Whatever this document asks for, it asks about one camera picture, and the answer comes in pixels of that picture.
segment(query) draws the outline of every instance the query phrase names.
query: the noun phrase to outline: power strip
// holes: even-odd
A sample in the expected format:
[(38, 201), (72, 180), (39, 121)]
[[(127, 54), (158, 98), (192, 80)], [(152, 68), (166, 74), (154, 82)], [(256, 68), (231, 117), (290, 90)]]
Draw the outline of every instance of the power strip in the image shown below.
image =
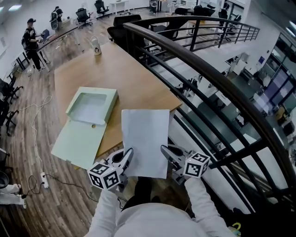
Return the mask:
[(45, 176), (45, 173), (42, 172), (42, 173), (40, 174), (40, 176), (41, 176), (42, 183), (44, 183), (44, 184), (43, 184), (43, 187), (44, 187), (44, 188), (49, 188), (49, 184), (48, 184), (47, 178), (46, 178), (46, 176)]

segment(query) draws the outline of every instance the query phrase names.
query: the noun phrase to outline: wooden floor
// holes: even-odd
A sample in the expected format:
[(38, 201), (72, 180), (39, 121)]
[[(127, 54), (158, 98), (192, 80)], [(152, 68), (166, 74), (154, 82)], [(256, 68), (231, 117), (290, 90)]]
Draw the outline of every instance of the wooden floor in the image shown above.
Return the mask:
[[(139, 12), (143, 19), (155, 17), (150, 15), (147, 9), (133, 10), (132, 12)], [(21, 89), (19, 99), (15, 100), (11, 106), (11, 110), (17, 110), (33, 103), (40, 105), (46, 96), (52, 96), (52, 101), (45, 105), (33, 124), (38, 130), (37, 150), (43, 160), (43, 170), (63, 182), (83, 186), (95, 200), (99, 199), (99, 190), (92, 188), (86, 171), (83, 169), (75, 170), (73, 165), (53, 157), (50, 153), (62, 128), (57, 111), (54, 70), (63, 63), (77, 57), (82, 53), (82, 49), (89, 49), (91, 47), (90, 39), (93, 35), (99, 37), (101, 44), (108, 42), (106, 29), (112, 26), (113, 19), (114, 16), (98, 21), (94, 20), (93, 26), (79, 30), (81, 42), (79, 49), (74, 44), (74, 36), (72, 35), (68, 35), (66, 39), (54, 42), (47, 47), (47, 54), (51, 60), (49, 65), (51, 71), (49, 73), (46, 70), (40, 73), (35, 72), (30, 77), (26, 73), (20, 74), (16, 84), (24, 86), (24, 89)], [(14, 118), (17, 126), (11, 130), (11, 137), (5, 134), (5, 127), (1, 131), (0, 146), (11, 154), (7, 163), (14, 167), (11, 183), (21, 184), (24, 193), (29, 190), (28, 179), (30, 175), (37, 179), (35, 192), (39, 191), (41, 183), (40, 161), (37, 158), (37, 151), (34, 149), (35, 133), (31, 128), (36, 112), (37, 108), (35, 107), (20, 111)], [(15, 205), (1, 206), (1, 218), (6, 222), (7, 215), (11, 213), (11, 217), (17, 225), (14, 227), (16, 232), (13, 236), (84, 236), (90, 227), (97, 203), (88, 199), (80, 188), (61, 184), (50, 177), (48, 177), (48, 180), (49, 189), (41, 188), (39, 195), (29, 194), (27, 209)], [(135, 181), (131, 180), (123, 194), (126, 199), (133, 195), (134, 185)], [(181, 209), (184, 209), (188, 202), (186, 192), (170, 179), (154, 181), (153, 194), (160, 195), (163, 202)]]

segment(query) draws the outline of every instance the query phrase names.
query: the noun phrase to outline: black cap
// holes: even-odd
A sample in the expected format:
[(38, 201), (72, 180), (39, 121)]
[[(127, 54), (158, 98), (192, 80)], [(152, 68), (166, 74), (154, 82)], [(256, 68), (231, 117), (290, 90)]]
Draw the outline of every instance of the black cap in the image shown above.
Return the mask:
[(33, 18), (28, 19), (27, 23), (34, 23), (36, 22), (36, 20), (34, 20)]

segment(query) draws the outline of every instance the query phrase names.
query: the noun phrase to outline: person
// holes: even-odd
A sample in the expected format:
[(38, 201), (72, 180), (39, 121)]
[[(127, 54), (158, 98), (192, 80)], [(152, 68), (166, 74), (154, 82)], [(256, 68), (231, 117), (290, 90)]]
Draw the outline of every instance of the person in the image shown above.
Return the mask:
[(62, 28), (62, 15), (63, 11), (59, 6), (56, 6), (55, 10), (51, 13), (51, 22), (57, 23), (57, 25), (52, 23), (51, 26), (56, 32)]
[(200, 179), (185, 182), (195, 220), (173, 206), (160, 203), (159, 198), (150, 202), (152, 190), (149, 178), (139, 178), (135, 195), (128, 200), (116, 216), (117, 195), (102, 190), (92, 224), (86, 237), (233, 237), (220, 217)]
[[(34, 22), (36, 22), (36, 20), (34, 20), (33, 18), (30, 18), (27, 21), (27, 29), (25, 30), (24, 36), (23, 36), (23, 40), (22, 43), (24, 46), (24, 49), (26, 51), (26, 55), (29, 59), (32, 59), (37, 70), (38, 71), (42, 71), (45, 69), (45, 67), (40, 67), (40, 61), (41, 59), (39, 58), (38, 54), (37, 54), (37, 49), (38, 49), (38, 42), (39, 40), (36, 39), (36, 37), (39, 37), (40, 35), (38, 35), (33, 27)], [(42, 52), (40, 52), (43, 61), (46, 64), (49, 64), (50, 61), (46, 61), (43, 58)]]
[(0, 204), (9, 205), (23, 205), (26, 208), (26, 200), (20, 195), (20, 184), (7, 185), (7, 187), (0, 189)]

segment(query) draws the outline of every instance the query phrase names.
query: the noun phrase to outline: black pants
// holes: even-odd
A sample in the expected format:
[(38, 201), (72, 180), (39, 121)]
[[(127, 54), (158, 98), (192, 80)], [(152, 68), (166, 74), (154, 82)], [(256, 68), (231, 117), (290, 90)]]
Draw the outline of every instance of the black pants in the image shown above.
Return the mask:
[[(45, 64), (46, 60), (44, 59), (42, 52), (40, 52), (40, 54), (41, 54), (42, 59), (43, 59), (44, 64)], [(27, 53), (27, 56), (28, 56), (28, 58), (32, 58), (37, 70), (39, 70), (40, 69), (41, 58), (39, 58), (39, 55), (37, 54), (37, 52), (36, 51), (30, 51), (30, 52)]]
[(159, 203), (160, 199), (159, 197), (154, 197), (152, 200), (150, 199), (152, 191), (152, 185), (151, 185), (151, 179), (146, 177), (139, 177), (139, 181), (136, 184), (135, 187), (135, 195), (128, 200), (128, 202), (125, 204), (124, 208), (125, 210), (129, 207), (144, 204), (144, 203)]

